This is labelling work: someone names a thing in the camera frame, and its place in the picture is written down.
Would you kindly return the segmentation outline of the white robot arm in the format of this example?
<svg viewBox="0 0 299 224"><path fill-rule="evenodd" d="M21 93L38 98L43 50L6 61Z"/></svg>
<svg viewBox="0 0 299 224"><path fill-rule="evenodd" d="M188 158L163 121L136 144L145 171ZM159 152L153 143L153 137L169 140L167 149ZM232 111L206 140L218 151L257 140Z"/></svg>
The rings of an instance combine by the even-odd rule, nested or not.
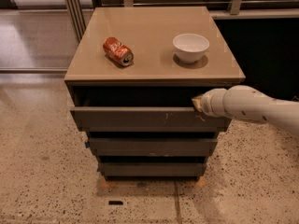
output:
<svg viewBox="0 0 299 224"><path fill-rule="evenodd" d="M269 123L299 135L299 103L269 97L249 86L213 89L192 98L194 107L210 117Z"/></svg>

